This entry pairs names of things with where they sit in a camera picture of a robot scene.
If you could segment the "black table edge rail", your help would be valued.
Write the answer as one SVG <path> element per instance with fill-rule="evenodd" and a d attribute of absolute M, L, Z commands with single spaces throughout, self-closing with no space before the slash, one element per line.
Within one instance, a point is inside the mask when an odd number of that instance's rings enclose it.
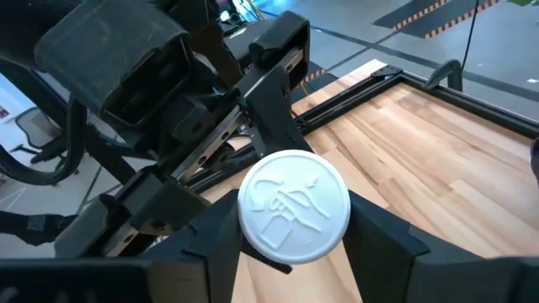
<path fill-rule="evenodd" d="M 486 104 L 456 90 L 453 83 L 461 79 L 462 73 L 459 71 L 434 72 L 431 78 L 423 79 L 398 67 L 387 65 L 374 71 L 369 77 L 359 81 L 351 88 L 346 88 L 332 98 L 313 105 L 299 114 L 295 118 L 296 128 L 303 136 L 307 136 L 403 82 L 444 103 L 451 104 L 521 136 L 530 139 L 539 136 L 538 122 Z M 224 168 L 215 172 L 202 170 L 185 180 L 184 184 L 200 194 L 253 165 L 265 155 L 264 143 L 256 136 L 251 144 L 235 151 L 231 158 L 225 162 Z"/>

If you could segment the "pink bottle white cap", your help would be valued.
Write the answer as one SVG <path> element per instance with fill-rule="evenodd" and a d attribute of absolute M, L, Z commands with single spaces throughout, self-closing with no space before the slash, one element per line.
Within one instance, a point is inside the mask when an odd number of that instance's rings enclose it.
<path fill-rule="evenodd" d="M 256 162 L 237 194 L 243 235 L 270 260 L 316 261 L 341 241 L 350 194 L 337 169 L 309 151 L 278 151 Z"/>

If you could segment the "black metal bracket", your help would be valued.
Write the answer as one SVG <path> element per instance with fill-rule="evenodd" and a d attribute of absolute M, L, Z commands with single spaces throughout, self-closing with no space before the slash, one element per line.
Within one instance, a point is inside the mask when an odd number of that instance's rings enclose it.
<path fill-rule="evenodd" d="M 433 89 L 446 79 L 447 87 L 458 92 L 463 89 L 462 65 L 458 60 L 452 59 L 435 69 L 423 85 L 423 89 Z"/>

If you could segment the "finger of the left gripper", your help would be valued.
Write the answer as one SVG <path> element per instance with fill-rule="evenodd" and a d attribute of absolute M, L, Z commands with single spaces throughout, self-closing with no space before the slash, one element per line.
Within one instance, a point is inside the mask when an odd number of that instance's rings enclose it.
<path fill-rule="evenodd" d="M 261 157 L 283 150 L 312 150 L 292 117 L 290 102 L 283 93 L 287 80 L 284 68 L 274 67 L 246 96 L 248 115 L 258 131 L 253 145 Z"/>
<path fill-rule="evenodd" d="M 112 237 L 113 248 L 148 248 L 200 215 L 211 203 L 176 179 L 146 167 L 117 194 L 126 210 L 121 228 Z"/>

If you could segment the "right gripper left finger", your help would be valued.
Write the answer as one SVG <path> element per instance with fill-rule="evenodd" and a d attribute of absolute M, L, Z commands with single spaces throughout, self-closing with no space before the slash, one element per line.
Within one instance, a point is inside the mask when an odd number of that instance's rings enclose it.
<path fill-rule="evenodd" d="M 142 254 L 151 303 L 231 303 L 242 243 L 236 189 Z"/>

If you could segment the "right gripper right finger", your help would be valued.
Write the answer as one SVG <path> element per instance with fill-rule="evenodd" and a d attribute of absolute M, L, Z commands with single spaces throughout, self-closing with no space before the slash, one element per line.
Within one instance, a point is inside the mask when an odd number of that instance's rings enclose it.
<path fill-rule="evenodd" d="M 349 191 L 351 214 L 344 249 L 364 303 L 405 303 L 414 260 L 430 249 L 411 224 Z"/>

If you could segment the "black office chair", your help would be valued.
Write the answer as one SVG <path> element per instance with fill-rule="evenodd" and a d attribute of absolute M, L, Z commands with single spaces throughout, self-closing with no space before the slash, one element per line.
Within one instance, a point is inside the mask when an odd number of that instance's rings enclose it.
<path fill-rule="evenodd" d="M 30 159 L 31 164 L 47 162 L 58 157 L 60 161 L 56 167 L 60 167 L 66 161 L 63 153 L 67 150 L 67 135 L 39 108 L 24 111 L 15 118 L 15 124 L 26 135 L 27 144 L 19 144 L 10 150 L 10 153 L 29 153 L 33 156 Z"/>

